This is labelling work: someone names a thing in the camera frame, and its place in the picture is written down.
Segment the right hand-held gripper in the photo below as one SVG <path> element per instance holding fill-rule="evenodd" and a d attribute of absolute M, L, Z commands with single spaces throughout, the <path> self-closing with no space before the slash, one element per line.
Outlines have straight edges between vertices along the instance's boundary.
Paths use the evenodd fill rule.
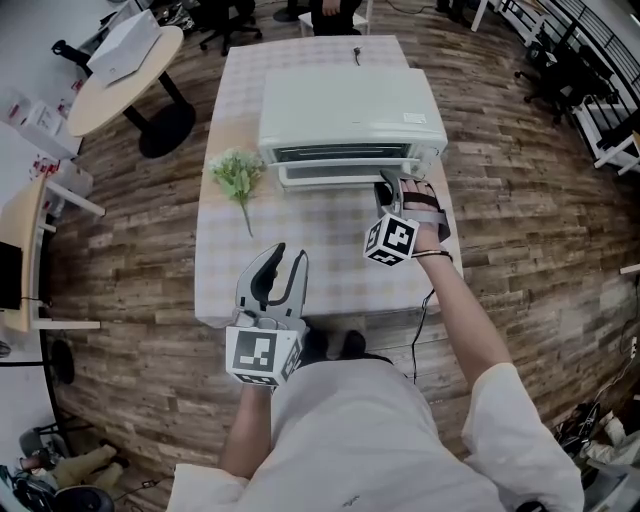
<path fill-rule="evenodd" d="M 379 174 L 382 181 L 374 184 L 379 220 L 365 235 L 363 256 L 385 266 L 394 266 L 412 258 L 432 255 L 450 257 L 442 246 L 440 250 L 414 250 L 420 223 L 413 219 L 413 215 L 423 222 L 439 223 L 442 243 L 450 236 L 445 212 L 442 209 L 440 213 L 404 210 L 403 174 L 392 170 L 380 170 Z"/>

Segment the white oven door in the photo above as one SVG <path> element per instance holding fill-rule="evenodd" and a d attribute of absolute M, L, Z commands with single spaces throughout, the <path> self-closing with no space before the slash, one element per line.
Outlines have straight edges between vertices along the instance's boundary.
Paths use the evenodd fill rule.
<path fill-rule="evenodd" d="M 422 178 L 429 167 L 416 159 L 346 159 L 272 164 L 269 170 L 283 189 L 302 191 L 362 188 L 383 182 L 383 171 Z"/>

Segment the person's right forearm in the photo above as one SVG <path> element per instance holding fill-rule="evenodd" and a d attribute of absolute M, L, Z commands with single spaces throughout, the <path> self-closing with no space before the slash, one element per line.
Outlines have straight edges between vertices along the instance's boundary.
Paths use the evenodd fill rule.
<path fill-rule="evenodd" d="M 503 339 L 451 260 L 432 255 L 418 261 L 438 297 L 449 343 L 469 387 L 486 372 L 517 375 Z"/>

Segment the person's left forearm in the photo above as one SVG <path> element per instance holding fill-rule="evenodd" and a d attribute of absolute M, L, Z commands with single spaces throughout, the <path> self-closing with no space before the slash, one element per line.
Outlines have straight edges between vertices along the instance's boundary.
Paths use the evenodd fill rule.
<path fill-rule="evenodd" d="M 271 389 L 244 385 L 219 468 L 250 480 L 271 453 Z"/>

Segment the person's left black shoe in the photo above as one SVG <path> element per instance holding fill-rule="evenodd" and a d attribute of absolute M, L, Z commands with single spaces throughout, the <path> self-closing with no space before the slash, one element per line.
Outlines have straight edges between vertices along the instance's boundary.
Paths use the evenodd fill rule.
<path fill-rule="evenodd" d="M 328 359 L 329 340 L 326 333 L 316 328 L 310 328 L 306 333 L 303 350 L 300 355 L 300 365 L 306 366 Z"/>

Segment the person's black shoe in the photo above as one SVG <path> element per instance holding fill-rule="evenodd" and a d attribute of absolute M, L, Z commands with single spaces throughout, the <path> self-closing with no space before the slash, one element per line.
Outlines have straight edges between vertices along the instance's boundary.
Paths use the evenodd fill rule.
<path fill-rule="evenodd" d="M 310 328 L 306 333 L 303 350 L 300 355 L 300 365 L 306 366 L 328 359 L 329 340 L 326 333 L 316 328 Z"/>
<path fill-rule="evenodd" d="M 356 330 L 346 333 L 343 346 L 340 352 L 341 359 L 359 359 L 366 353 L 366 340 L 364 336 Z"/>

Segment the person's right black shoe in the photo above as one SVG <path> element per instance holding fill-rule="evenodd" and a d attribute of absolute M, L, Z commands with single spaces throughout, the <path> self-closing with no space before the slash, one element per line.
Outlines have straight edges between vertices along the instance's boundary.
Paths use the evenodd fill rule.
<path fill-rule="evenodd" d="M 366 353 L 366 340 L 364 336 L 356 330 L 346 333 L 343 346 L 340 352 L 341 359 L 359 359 Z"/>

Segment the green artificial flower bunch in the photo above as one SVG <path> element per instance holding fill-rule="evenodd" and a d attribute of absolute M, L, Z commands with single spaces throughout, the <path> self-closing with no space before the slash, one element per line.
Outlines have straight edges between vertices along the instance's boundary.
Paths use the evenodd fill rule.
<path fill-rule="evenodd" d="M 235 147 L 210 158 L 205 168 L 224 195 L 240 206 L 248 233 L 253 236 L 248 203 L 266 168 L 263 160 L 253 151 Z"/>

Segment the person's white shirt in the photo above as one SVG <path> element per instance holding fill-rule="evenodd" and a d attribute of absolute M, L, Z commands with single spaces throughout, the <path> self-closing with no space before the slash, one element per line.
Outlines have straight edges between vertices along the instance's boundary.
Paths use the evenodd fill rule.
<path fill-rule="evenodd" d="M 273 448 L 250 479 L 180 464 L 167 512 L 582 512 L 580 473 L 516 368 L 475 382 L 462 438 L 444 447 L 416 387 L 379 360 L 296 370 L 272 402 Z"/>

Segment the white slatted chair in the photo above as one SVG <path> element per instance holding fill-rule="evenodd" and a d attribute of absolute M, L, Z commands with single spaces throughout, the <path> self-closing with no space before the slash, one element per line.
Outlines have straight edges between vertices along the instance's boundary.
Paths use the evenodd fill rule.
<path fill-rule="evenodd" d="M 374 0 L 362 0 L 360 7 L 354 14 L 354 28 L 361 32 L 360 35 L 369 35 L 371 32 L 373 4 Z M 299 15 L 298 20 L 304 37 L 306 37 L 310 32 L 313 32 L 314 35 L 310 11 Z"/>

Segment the black office chair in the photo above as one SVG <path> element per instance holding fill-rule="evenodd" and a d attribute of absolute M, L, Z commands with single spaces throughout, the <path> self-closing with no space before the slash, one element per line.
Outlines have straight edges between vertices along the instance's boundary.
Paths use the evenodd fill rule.
<path fill-rule="evenodd" d="M 537 74 L 532 76 L 518 70 L 514 77 L 524 78 L 534 86 L 524 102 L 544 101 L 551 108 L 554 126 L 585 100 L 616 101 L 618 98 L 611 83 L 613 71 L 588 45 L 574 49 L 561 39 L 553 51 L 548 52 L 542 44 L 532 43 L 527 56 Z"/>
<path fill-rule="evenodd" d="M 206 51 L 208 43 L 221 36 L 221 55 L 226 57 L 231 47 L 233 33 L 253 33 L 257 40 L 263 37 L 254 17 L 255 0 L 199 0 L 199 2 L 204 8 L 208 28 L 213 31 L 199 43 L 201 51 Z"/>

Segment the white plastic storage box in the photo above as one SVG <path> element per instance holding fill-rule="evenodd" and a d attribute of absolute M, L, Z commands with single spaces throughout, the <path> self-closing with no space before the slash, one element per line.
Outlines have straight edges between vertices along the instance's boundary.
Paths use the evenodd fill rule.
<path fill-rule="evenodd" d="M 82 198 L 87 198 L 93 189 L 93 176 L 71 160 L 60 160 L 48 172 L 48 178 Z"/>
<path fill-rule="evenodd" d="M 36 101 L 20 127 L 21 135 L 35 143 L 39 139 L 55 138 L 66 120 L 43 101 Z"/>

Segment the round wooden table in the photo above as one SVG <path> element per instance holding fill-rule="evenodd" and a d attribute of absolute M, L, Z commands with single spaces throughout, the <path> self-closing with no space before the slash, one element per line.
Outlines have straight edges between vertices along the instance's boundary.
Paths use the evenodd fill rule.
<path fill-rule="evenodd" d="M 196 120 L 193 105 L 183 97 L 167 73 L 183 41 L 183 31 L 179 27 L 164 26 L 136 72 L 108 86 L 95 77 L 88 78 L 70 109 L 69 133 L 86 137 L 122 115 L 140 132 L 142 156 L 155 159 L 174 151 L 189 136 Z M 173 102 L 146 119 L 134 108 L 134 102 L 156 82 Z"/>

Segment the white curved desk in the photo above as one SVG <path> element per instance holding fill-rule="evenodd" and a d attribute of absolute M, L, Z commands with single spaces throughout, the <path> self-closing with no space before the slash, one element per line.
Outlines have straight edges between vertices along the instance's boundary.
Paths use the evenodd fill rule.
<path fill-rule="evenodd" d="M 20 436 L 60 418 L 53 372 L 43 365 L 41 335 L 22 333 L 4 325 L 0 318 L 0 345 L 9 349 L 0 357 L 0 464 L 23 456 Z"/>

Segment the grey chair black legs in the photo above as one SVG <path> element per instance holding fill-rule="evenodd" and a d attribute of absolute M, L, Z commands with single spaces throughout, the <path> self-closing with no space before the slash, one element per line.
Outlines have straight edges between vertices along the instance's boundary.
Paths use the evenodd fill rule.
<path fill-rule="evenodd" d="M 51 457 L 70 455 L 67 443 L 55 424 L 27 430 L 20 436 L 19 445 L 25 457 L 40 451 L 47 452 Z"/>

